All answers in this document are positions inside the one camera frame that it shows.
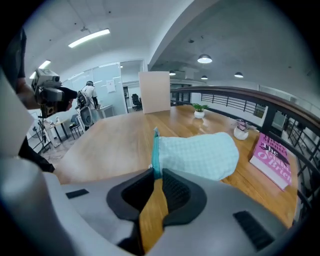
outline ceiling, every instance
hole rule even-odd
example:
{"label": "ceiling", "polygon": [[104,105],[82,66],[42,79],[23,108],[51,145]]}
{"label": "ceiling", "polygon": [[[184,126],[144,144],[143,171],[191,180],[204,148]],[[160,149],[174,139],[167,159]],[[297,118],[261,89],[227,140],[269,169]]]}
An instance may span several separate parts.
{"label": "ceiling", "polygon": [[[210,55],[212,63],[198,63],[200,54]],[[180,31],[151,70],[191,70],[195,80],[206,75],[212,85],[242,72],[244,80],[274,88],[301,85],[315,73],[298,32],[263,0],[219,1]]]}
{"label": "ceiling", "polygon": [[[26,76],[45,60],[50,60],[49,68],[59,74],[105,52],[143,48],[147,55],[159,27],[166,21],[164,17],[181,9],[181,2],[183,0],[47,0],[24,25]],[[106,28],[110,34],[75,48],[68,47],[77,39]],[[125,60],[129,59],[123,56],[118,61]]]}

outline railing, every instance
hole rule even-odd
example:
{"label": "railing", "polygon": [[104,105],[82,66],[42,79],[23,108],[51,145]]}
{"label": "railing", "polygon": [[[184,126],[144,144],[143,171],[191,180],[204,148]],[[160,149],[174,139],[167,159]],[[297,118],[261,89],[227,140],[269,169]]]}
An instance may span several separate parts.
{"label": "railing", "polygon": [[248,112],[254,116],[261,117],[264,115],[266,106],[253,103],[248,100],[238,99],[234,97],[228,97],[218,94],[206,94],[201,93],[202,102],[211,102],[215,104],[220,104],[226,107],[235,108],[242,110],[243,112]]}
{"label": "railing", "polygon": [[[209,111],[232,119],[250,120],[227,111],[214,108],[214,104],[232,107],[243,112],[256,115],[257,111],[266,111],[262,125],[254,124],[257,130],[282,144],[291,151],[298,160],[298,191],[300,207],[298,220],[302,220],[312,210],[320,191],[320,119],[294,103],[251,89],[227,86],[194,86],[172,89],[175,95],[189,93],[190,102],[175,99],[175,105],[191,105],[192,93],[201,94],[201,102],[212,103]],[[277,115],[284,116],[284,125],[276,132],[274,119]]]}

